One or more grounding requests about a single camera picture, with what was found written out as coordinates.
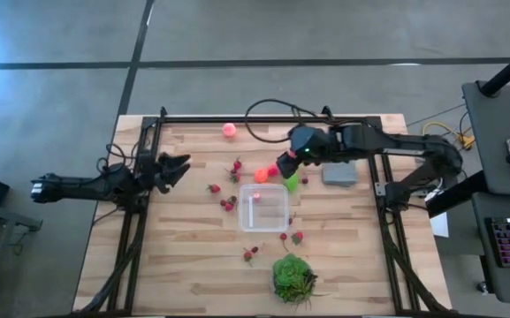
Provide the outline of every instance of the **black metal frame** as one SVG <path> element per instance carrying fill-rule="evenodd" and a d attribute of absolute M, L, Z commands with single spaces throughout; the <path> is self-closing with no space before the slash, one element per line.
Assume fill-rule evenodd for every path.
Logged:
<path fill-rule="evenodd" d="M 329 118 L 333 118 L 331 111 L 327 106 L 322 110 L 322 114 Z M 244 122 L 243 116 L 225 116 L 225 117 L 167 117 L 166 110 L 162 108 L 160 117 L 144 117 L 141 124 L 141 135 L 139 138 L 138 153 L 146 147 L 146 138 L 150 129 L 153 131 L 153 142 L 150 147 L 151 151 L 157 153 L 159 147 L 161 128 L 164 123 L 166 124 L 196 124 L 196 123 L 212 123 L 222 124 L 227 122 L 241 123 Z M 348 120 L 348 119 L 363 119 L 363 117 L 335 117 L 335 119 Z M 380 117 L 364 117 L 372 125 L 382 128 Z M 322 123 L 322 118 L 305 117 L 304 121 L 307 123 Z M 258 116 L 250 117 L 251 123 L 292 123 L 297 124 L 299 119 L 291 116 Z M 384 170 L 384 179 L 386 182 L 393 181 L 392 169 L 387 155 L 381 155 L 381 160 Z M 377 163 L 375 158 L 369 158 L 369 169 L 371 177 L 371 185 L 380 181 L 378 176 Z M 386 267 L 388 271 L 389 283 L 392 292 L 392 303 L 394 304 L 394 312 L 397 316 L 411 316 L 411 317 L 468 317 L 467 315 L 456 314 L 454 312 L 446 311 L 440 306 L 431 294 L 423 286 L 420 279 L 410 266 L 410 257 L 407 250 L 406 235 L 400 215 L 394 214 L 394 225 L 396 230 L 397 243 L 394 244 L 392 236 L 389 232 L 389 224 L 386 222 L 386 213 L 383 208 L 383 198 L 378 196 L 376 191 L 373 191 L 377 204 L 377 214 L 379 220 L 379 227 L 384 246 L 384 254 L 386 258 Z M 59 317 L 120 317 L 131 316 L 133 310 L 133 301 L 135 294 L 135 287 L 138 278 L 139 261 L 141 258 L 141 248 L 144 239 L 145 225 L 148 214 L 148 196 L 144 202 L 144 209 L 141 211 L 132 211 L 125 214 L 123 227 L 121 229 L 121 236 L 118 245 L 118 255 L 116 259 L 116 267 L 107 280 L 104 287 L 96 294 L 92 303 L 84 308 L 81 312 L 72 312 L 67 315 Z M 134 234 L 133 242 L 127 248 L 129 231 L 131 228 L 131 220 L 133 215 L 139 215 L 139 223 Z M 398 284 L 398 276 L 394 262 L 399 264 L 403 273 L 405 274 L 405 281 L 407 285 L 407 294 L 410 299 L 411 309 L 404 309 L 402 306 L 402 296 Z M 129 272 L 129 280 L 127 286 L 127 293 L 125 304 L 121 309 L 118 309 L 118 287 L 120 277 L 123 275 L 128 264 L 131 263 Z M 418 295 L 422 296 L 424 303 L 426 303 L 429 310 L 433 312 L 421 311 L 419 305 Z M 104 301 L 109 299 L 105 311 L 99 311 Z"/>

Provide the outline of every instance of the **wooden tabletop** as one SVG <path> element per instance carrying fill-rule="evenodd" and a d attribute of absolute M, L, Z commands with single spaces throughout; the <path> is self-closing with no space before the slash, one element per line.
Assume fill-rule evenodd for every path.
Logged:
<path fill-rule="evenodd" d="M 388 133 L 407 132 L 402 115 L 380 116 Z M 114 142 L 127 154 L 139 138 L 141 119 L 142 116 L 122 116 L 118 121 Z M 281 138 L 292 128 L 291 124 L 252 126 L 268 139 Z M 319 277 L 315 294 L 324 296 L 313 297 L 311 307 L 302 305 L 296 309 L 270 291 L 272 264 L 286 254 L 278 233 L 241 231 L 237 211 L 224 212 L 219 201 L 238 195 L 241 185 L 254 183 L 254 171 L 273 163 L 287 146 L 261 143 L 243 125 L 238 125 L 232 140 L 223 137 L 221 125 L 217 124 L 163 125 L 160 151 L 190 154 L 192 168 L 170 193 L 153 191 L 133 314 L 393 313 L 366 160 L 356 162 L 359 182 L 350 188 L 324 185 L 321 167 L 311 166 L 303 169 L 309 183 L 299 185 L 290 194 L 290 214 L 295 213 L 296 217 L 288 233 L 303 231 L 305 238 L 299 246 L 286 241 L 287 247 L 316 272 Z M 242 178 L 234 185 L 225 169 L 231 169 L 237 157 L 243 162 Z M 416 166 L 410 157 L 394 156 L 390 160 L 396 180 Z M 281 179 L 270 182 L 281 183 Z M 209 193 L 207 184 L 220 185 L 221 193 Z M 95 217 L 112 209 L 112 204 L 100 203 Z M 450 308 L 427 213 L 411 208 L 402 218 L 416 273 L 438 301 Z M 122 219 L 123 212 L 117 212 L 91 231 L 74 309 L 84 307 L 113 270 Z M 251 268 L 242 255 L 243 248 L 252 246 L 259 246 L 260 250 L 251 261 Z M 401 272 L 399 281 L 407 303 Z M 125 283 L 126 276 L 119 295 L 121 304 Z"/>

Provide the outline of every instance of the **clear plastic container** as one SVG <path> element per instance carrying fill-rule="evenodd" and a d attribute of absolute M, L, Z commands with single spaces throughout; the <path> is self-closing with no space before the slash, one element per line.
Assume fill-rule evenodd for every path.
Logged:
<path fill-rule="evenodd" d="M 284 232 L 288 229 L 288 191 L 283 185 L 242 185 L 239 226 L 243 231 Z"/>

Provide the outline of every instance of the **green plant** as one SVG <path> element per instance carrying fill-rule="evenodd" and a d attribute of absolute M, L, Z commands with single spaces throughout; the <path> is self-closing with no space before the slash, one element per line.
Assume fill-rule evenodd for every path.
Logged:
<path fill-rule="evenodd" d="M 288 254 L 274 263 L 272 271 L 274 293 L 285 303 L 299 305 L 313 295 L 317 276 L 303 259 Z"/>

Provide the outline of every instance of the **concrete floor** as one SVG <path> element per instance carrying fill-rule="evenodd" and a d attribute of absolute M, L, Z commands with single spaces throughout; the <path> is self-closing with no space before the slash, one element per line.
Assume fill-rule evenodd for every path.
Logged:
<path fill-rule="evenodd" d="M 130 61 L 145 3 L 0 0 L 0 63 Z M 510 0 L 156 0 L 141 60 L 428 57 L 510 57 Z M 461 104 L 463 82 L 503 66 L 139 70 L 127 113 L 156 114 L 160 106 L 171 114 L 242 113 L 276 97 L 312 110 L 403 113 L 411 123 Z M 50 171 L 95 174 L 126 78 L 127 69 L 0 70 L 6 204 L 44 219 L 0 270 L 0 317 L 70 311 L 95 203 L 33 204 L 29 180 Z M 456 126 L 464 112 L 437 120 Z M 480 170 L 476 150 L 465 161 L 467 173 Z M 453 242 L 438 240 L 453 307 L 510 317 L 510 304 L 474 290 L 478 259 L 451 253 Z"/>

